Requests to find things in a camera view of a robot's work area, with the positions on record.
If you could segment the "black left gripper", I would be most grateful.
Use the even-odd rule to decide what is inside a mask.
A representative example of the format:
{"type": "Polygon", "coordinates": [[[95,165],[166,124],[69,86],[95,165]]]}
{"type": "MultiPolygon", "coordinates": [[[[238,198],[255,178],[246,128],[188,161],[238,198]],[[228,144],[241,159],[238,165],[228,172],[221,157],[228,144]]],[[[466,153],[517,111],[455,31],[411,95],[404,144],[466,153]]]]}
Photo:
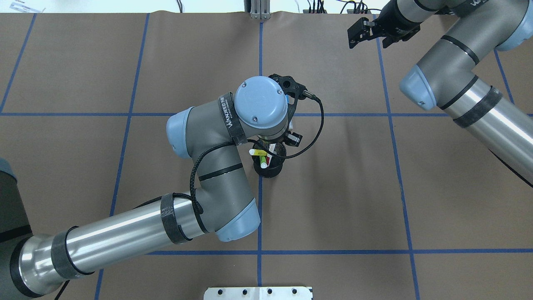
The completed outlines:
{"type": "Polygon", "coordinates": [[[298,147],[302,140],[302,135],[293,131],[285,131],[283,134],[278,135],[258,135],[257,137],[259,138],[257,140],[259,146],[254,145],[255,149],[266,149],[279,155],[286,155],[282,154],[283,144],[298,147]]]}

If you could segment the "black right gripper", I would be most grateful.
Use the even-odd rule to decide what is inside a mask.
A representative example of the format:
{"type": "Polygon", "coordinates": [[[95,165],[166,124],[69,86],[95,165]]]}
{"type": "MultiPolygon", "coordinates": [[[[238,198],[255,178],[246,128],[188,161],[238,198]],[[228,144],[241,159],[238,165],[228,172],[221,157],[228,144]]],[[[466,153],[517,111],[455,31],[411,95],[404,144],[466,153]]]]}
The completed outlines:
{"type": "Polygon", "coordinates": [[[379,17],[373,20],[374,26],[369,25],[369,19],[362,17],[348,29],[349,48],[366,40],[383,37],[383,47],[386,49],[394,42],[407,41],[420,31],[421,22],[415,22],[401,12],[398,4],[387,4],[381,9],[379,17]]]}

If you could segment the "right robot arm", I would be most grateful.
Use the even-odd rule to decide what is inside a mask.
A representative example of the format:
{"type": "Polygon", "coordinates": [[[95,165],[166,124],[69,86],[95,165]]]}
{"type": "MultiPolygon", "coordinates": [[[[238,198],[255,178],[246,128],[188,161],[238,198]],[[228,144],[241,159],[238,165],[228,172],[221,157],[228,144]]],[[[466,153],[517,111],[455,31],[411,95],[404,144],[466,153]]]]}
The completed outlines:
{"type": "Polygon", "coordinates": [[[391,0],[374,20],[348,29],[349,48],[383,38],[407,41],[436,12],[458,20],[402,78],[400,89],[423,110],[440,108],[518,178],[532,185],[532,119],[473,69],[493,50],[508,51],[532,36],[531,0],[391,0]]]}

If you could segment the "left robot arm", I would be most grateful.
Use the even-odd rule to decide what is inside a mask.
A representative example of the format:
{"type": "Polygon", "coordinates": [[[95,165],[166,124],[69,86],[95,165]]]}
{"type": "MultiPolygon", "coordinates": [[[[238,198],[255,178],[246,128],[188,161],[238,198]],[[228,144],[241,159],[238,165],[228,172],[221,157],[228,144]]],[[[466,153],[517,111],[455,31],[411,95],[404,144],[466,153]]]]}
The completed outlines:
{"type": "Polygon", "coordinates": [[[169,148],[190,161],[178,190],[56,234],[32,231],[17,177],[1,159],[2,300],[38,299],[103,268],[203,234],[215,233],[223,242],[251,234],[260,216],[238,147],[251,144],[273,160],[289,159],[269,146],[299,145],[301,136],[290,124],[305,98],[316,100],[291,76],[254,76],[234,92],[171,116],[169,148]]]}

